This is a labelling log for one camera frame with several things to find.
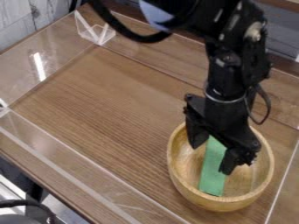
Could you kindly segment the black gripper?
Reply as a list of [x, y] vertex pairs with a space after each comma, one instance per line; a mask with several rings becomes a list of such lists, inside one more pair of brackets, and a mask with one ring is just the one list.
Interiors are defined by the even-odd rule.
[[225, 153], [219, 172], [229, 175], [239, 165], [252, 165], [261, 148], [248, 119], [257, 91], [251, 88], [237, 98], [223, 98], [205, 91], [205, 97], [196, 94], [184, 96], [185, 128], [189, 145], [200, 147], [215, 137], [224, 145]]

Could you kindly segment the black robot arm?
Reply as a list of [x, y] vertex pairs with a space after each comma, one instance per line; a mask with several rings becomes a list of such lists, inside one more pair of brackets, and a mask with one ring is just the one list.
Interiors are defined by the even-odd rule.
[[267, 19], [251, 0], [139, 0], [144, 17], [163, 32], [201, 37], [209, 61], [204, 96], [184, 96], [185, 128], [196, 148], [208, 137], [225, 147], [219, 172], [251, 165], [261, 144], [248, 126], [256, 95], [268, 78]]

